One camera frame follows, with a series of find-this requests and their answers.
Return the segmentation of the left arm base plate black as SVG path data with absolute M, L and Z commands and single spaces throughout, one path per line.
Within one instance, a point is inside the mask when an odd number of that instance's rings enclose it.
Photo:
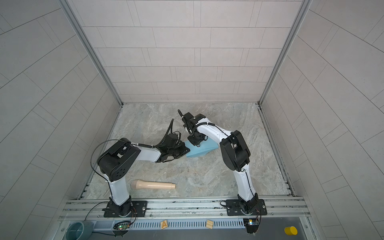
M 109 201 L 102 209 L 105 218 L 144 217 L 147 210 L 147 201 L 128 201 L 121 206 Z

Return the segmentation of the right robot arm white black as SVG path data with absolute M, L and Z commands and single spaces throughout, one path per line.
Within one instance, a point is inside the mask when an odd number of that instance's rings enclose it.
M 189 136 L 187 157 L 195 158 L 220 149 L 224 164 L 234 173 L 238 186 L 238 208 L 245 215 L 259 214 L 259 197 L 250 177 L 251 152 L 239 131 L 227 131 L 202 114 L 193 116 L 178 110 Z

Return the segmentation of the teal paper envelope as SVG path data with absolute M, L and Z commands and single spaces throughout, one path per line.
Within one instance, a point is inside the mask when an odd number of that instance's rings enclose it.
M 194 146 L 190 141 L 185 141 L 185 145 L 188 149 L 190 149 L 190 151 L 187 153 L 187 158 L 201 157 L 219 148 L 219 145 L 210 138 L 202 141 L 199 147 Z

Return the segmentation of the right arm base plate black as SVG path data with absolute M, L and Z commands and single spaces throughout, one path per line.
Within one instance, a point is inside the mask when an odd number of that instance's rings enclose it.
M 268 214 L 264 200 L 260 199 L 256 205 L 256 209 L 250 214 L 245 214 L 239 200 L 224 200 L 220 203 L 226 210 L 228 216 L 266 216 Z

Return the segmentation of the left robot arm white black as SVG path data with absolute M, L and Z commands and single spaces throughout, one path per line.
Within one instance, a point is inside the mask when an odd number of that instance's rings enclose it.
M 181 134 L 172 132 L 173 122 L 157 145 L 136 144 L 121 138 L 98 157 L 97 165 L 101 171 L 99 176 L 107 181 L 111 193 L 103 209 L 104 217 L 131 217 L 135 213 L 126 183 L 126 174 L 135 161 L 165 163 L 190 152 L 181 141 Z

